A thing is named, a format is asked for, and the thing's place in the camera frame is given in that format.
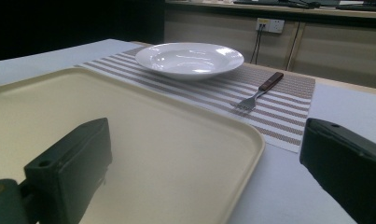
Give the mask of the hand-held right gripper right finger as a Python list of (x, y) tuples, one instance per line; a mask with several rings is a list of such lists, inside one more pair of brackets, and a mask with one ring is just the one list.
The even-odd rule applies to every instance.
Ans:
[(357, 224), (376, 224), (376, 144), (339, 124), (307, 119), (299, 161)]

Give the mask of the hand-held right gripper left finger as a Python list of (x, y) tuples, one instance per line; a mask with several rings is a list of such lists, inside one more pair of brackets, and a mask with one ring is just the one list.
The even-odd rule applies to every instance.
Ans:
[(106, 118), (77, 126), (24, 167), (24, 204), (39, 224), (78, 224), (112, 162)]

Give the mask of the beige plastic tray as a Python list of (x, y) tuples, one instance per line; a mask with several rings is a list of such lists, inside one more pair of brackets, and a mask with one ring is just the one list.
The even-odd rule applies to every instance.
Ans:
[(225, 224), (265, 143), (253, 127), (86, 69), (0, 86), (0, 178), (106, 118), (113, 162), (80, 224)]

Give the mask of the striped woven placemat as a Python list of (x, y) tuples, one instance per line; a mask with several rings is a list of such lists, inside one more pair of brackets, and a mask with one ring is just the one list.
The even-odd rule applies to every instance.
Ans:
[(179, 81), (158, 75), (139, 65), (137, 49), (116, 53), (80, 66), (125, 82), (166, 94), (175, 99), (230, 115), (256, 127), (265, 140), (297, 152), (309, 114), (315, 80), (285, 75), (271, 90), (260, 96), (251, 111), (234, 108), (256, 93), (272, 73), (242, 65), (239, 68), (200, 81)]

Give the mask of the white ceramic plate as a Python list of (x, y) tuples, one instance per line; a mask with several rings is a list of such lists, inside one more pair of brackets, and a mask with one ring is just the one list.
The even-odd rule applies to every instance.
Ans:
[(244, 63), (237, 50), (205, 43), (168, 43), (138, 51), (144, 68), (177, 80), (203, 80), (230, 72)]

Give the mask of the white wall socket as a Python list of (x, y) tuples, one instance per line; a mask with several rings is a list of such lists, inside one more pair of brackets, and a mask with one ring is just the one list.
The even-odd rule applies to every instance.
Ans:
[(283, 20), (258, 18), (256, 30), (272, 34), (281, 34), (284, 25), (285, 22)]

